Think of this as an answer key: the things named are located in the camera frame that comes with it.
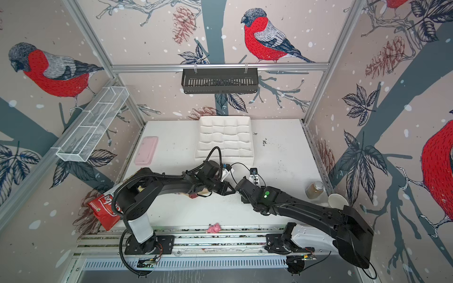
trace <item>vent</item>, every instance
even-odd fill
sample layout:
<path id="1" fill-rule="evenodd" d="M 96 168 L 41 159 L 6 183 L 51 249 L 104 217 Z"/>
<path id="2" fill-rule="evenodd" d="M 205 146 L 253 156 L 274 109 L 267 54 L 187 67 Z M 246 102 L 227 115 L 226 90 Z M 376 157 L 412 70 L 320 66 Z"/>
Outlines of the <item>vent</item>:
<path id="1" fill-rule="evenodd" d="M 162 258 L 154 269 L 156 271 L 192 270 L 192 269 L 256 269 L 256 268 L 287 268 L 286 257 L 270 256 L 232 256 L 232 257 L 168 257 Z M 127 260 L 137 268 L 138 258 Z M 87 259 L 83 270 L 125 270 L 121 259 Z"/>

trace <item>red bird breast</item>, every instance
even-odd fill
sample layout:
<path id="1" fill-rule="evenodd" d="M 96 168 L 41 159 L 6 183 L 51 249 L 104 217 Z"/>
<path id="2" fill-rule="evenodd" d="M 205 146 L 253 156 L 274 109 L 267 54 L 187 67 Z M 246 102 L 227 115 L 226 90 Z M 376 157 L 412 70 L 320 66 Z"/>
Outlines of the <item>red bird breast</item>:
<path id="1" fill-rule="evenodd" d="M 423 147 L 423 183 L 446 215 L 453 219 L 453 120 L 432 136 Z"/>
<path id="2" fill-rule="evenodd" d="M 35 50 L 28 56 L 30 71 L 24 72 L 43 91 L 53 96 L 75 97 L 87 86 L 89 74 L 83 74 L 70 80 L 53 80 L 44 76 L 49 67 L 46 56 L 41 50 Z"/>
<path id="3" fill-rule="evenodd" d="M 268 19 L 265 17 L 257 18 L 250 27 L 245 26 L 245 42 L 247 49 L 255 55 L 259 60 L 278 60 L 287 53 L 267 48 L 259 43 L 255 38 L 255 33 L 266 29 Z"/>

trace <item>bird head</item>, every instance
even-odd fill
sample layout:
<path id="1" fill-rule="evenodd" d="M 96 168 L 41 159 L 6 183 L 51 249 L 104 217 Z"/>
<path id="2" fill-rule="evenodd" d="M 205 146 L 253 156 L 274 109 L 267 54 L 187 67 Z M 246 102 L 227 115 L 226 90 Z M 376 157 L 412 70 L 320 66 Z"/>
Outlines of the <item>bird head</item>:
<path id="1" fill-rule="evenodd" d="M 28 62 L 28 55 L 35 50 L 36 47 L 34 45 L 26 42 L 21 42 L 13 46 L 8 53 L 13 69 L 16 72 L 19 70 L 24 70 L 24 72 L 31 71 Z"/>
<path id="2" fill-rule="evenodd" d="M 267 17 L 266 12 L 261 8 L 253 8 L 247 10 L 241 20 L 241 24 L 246 24 L 247 27 L 250 27 L 252 23 L 260 17 Z"/>

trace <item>metal grate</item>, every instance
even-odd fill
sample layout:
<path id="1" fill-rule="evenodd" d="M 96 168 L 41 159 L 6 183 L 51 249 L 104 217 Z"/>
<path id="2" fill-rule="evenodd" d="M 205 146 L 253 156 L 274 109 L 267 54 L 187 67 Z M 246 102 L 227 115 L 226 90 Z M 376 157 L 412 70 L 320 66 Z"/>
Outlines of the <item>metal grate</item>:
<path id="1" fill-rule="evenodd" d="M 86 162 L 128 97 L 129 92 L 123 86 L 105 88 L 94 107 L 83 111 L 87 112 L 86 117 L 63 143 L 57 156 L 63 161 Z"/>
<path id="2" fill-rule="evenodd" d="M 184 93 L 255 93 L 258 91 L 258 69 L 184 69 L 181 85 Z"/>
<path id="3" fill-rule="evenodd" d="M 137 268 L 139 258 L 126 259 L 127 263 Z M 287 268 L 286 256 L 232 256 L 232 257 L 163 257 L 154 270 L 192 270 L 192 269 L 260 269 Z M 121 259 L 87 259 L 83 270 L 124 270 Z"/>

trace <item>black metal basket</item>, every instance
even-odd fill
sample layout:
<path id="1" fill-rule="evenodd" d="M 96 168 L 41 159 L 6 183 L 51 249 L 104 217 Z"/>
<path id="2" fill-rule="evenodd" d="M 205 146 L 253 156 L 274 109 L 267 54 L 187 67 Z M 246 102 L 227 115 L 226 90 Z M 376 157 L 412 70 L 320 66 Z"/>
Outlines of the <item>black metal basket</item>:
<path id="1" fill-rule="evenodd" d="M 255 93 L 258 69 L 248 68 L 184 69 L 181 85 L 184 93 Z"/>

